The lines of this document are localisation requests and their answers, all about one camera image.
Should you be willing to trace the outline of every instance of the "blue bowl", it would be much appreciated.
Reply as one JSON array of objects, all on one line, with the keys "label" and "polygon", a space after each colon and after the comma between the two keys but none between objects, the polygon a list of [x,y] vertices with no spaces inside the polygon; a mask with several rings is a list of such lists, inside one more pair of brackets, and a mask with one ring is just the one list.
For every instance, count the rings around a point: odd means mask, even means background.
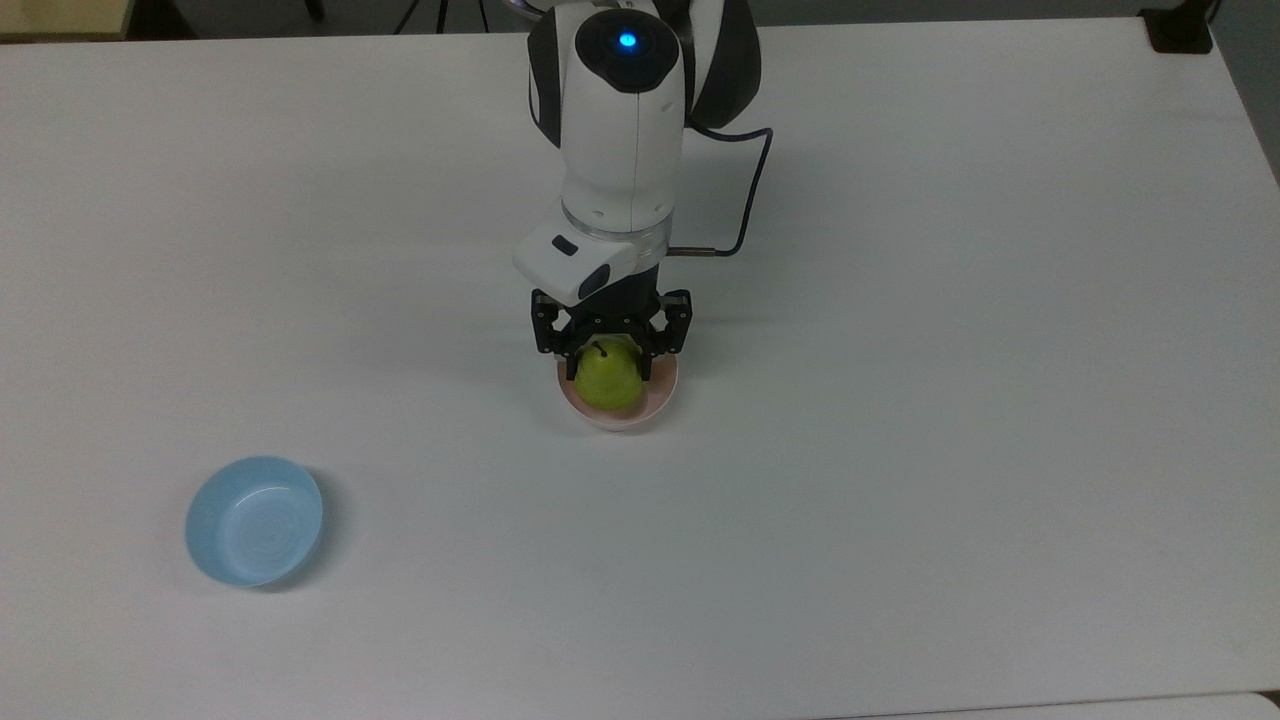
[{"label": "blue bowl", "polygon": [[187,511],[187,552],[210,578],[265,585],[306,562],[324,505],[311,474],[283,457],[247,457],[219,470]]}]

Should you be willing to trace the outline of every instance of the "gray floor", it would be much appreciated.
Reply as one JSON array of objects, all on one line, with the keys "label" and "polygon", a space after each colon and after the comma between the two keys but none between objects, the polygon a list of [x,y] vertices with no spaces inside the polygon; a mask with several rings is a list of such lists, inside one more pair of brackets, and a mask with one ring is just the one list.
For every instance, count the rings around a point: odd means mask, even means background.
[{"label": "gray floor", "polygon": [[[201,37],[389,35],[412,0],[324,0],[312,20],[302,0],[174,0]],[[453,0],[445,32],[483,32],[479,3],[494,32],[526,26],[502,0]],[[1175,0],[751,0],[756,22],[774,24],[883,23],[1014,18],[1133,17]],[[420,0],[404,33],[435,32],[440,0]],[[1213,33],[1249,111],[1271,170],[1280,178],[1280,0],[1224,0]]]}]

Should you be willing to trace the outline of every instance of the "bowl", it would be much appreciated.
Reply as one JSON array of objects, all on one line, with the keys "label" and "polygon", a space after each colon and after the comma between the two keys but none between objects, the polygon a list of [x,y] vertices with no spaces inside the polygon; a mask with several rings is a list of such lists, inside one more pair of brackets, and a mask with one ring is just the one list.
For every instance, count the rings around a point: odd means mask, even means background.
[{"label": "bowl", "polygon": [[283,579],[315,550],[320,488],[283,457],[246,457],[209,478],[187,511],[187,552],[210,578],[239,587]]},{"label": "bowl", "polygon": [[644,384],[644,395],[635,405],[625,410],[596,410],[586,404],[573,388],[573,382],[564,377],[564,363],[557,364],[561,392],[577,414],[588,423],[602,430],[621,432],[644,423],[667,406],[671,395],[676,391],[676,378],[678,375],[676,356],[663,355],[653,361],[649,373],[649,382]]}]

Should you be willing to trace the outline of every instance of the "black cable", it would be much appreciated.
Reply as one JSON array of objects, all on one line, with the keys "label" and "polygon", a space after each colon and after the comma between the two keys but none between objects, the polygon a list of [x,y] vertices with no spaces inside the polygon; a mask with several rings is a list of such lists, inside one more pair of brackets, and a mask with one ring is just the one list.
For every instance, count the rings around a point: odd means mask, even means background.
[{"label": "black cable", "polygon": [[444,17],[449,14],[449,0],[440,0],[440,12],[435,15],[435,35],[444,35]]},{"label": "black cable", "polygon": [[737,228],[737,242],[733,243],[733,247],[730,250],[716,250],[712,247],[672,247],[667,250],[667,255],[676,258],[681,255],[695,258],[732,258],[733,255],[737,255],[739,250],[742,249],[742,240],[746,238],[746,225],[751,223],[751,206],[755,205],[755,188],[760,184],[760,174],[764,172],[764,161],[768,160],[769,147],[773,146],[773,128],[760,128],[742,135],[724,135],[704,128],[695,122],[690,122],[689,127],[698,135],[709,137],[718,142],[746,142],[748,140],[755,140],[758,137],[764,138],[764,146],[760,147],[760,160],[755,164],[755,177],[751,178],[751,190],[746,191],[746,206],[742,208],[742,224]]},{"label": "black cable", "polygon": [[401,18],[399,24],[396,26],[396,32],[393,32],[392,35],[399,35],[399,31],[404,29],[404,23],[408,22],[408,17],[412,15],[413,10],[416,9],[417,9],[417,0],[413,0],[412,3],[408,4],[408,12],[406,12],[404,17]]}]

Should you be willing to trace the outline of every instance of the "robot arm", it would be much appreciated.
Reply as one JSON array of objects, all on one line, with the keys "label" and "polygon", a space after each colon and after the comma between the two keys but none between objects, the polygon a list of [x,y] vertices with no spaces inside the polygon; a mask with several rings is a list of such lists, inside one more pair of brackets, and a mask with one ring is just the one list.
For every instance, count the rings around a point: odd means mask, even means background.
[{"label": "robot arm", "polygon": [[530,113],[566,174],[516,266],[573,307],[666,255],[685,124],[746,106],[759,41],[746,0],[571,3],[539,20],[529,55]]}]

